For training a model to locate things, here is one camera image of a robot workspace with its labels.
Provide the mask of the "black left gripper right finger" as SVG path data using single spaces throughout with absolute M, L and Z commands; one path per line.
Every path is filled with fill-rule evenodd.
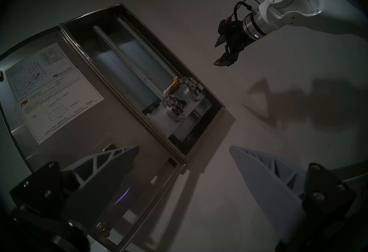
M 276 155 L 230 146 L 251 195 L 283 244 L 304 244 L 343 218 L 357 194 L 332 171 L 312 162 L 303 170 Z

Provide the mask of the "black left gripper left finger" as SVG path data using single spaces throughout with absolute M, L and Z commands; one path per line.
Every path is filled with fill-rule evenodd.
M 64 169 L 57 161 L 48 162 L 10 190 L 10 196 L 37 216 L 93 226 L 139 152 L 139 146 L 103 151 Z

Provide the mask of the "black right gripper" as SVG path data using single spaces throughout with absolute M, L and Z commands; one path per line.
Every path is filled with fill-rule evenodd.
M 229 67 L 233 65 L 238 60 L 239 53 L 255 42 L 255 39 L 244 29 L 243 22 L 231 22 L 227 26 L 227 36 L 219 35 L 214 47 L 216 48 L 226 42 L 225 53 L 213 63 L 214 66 Z

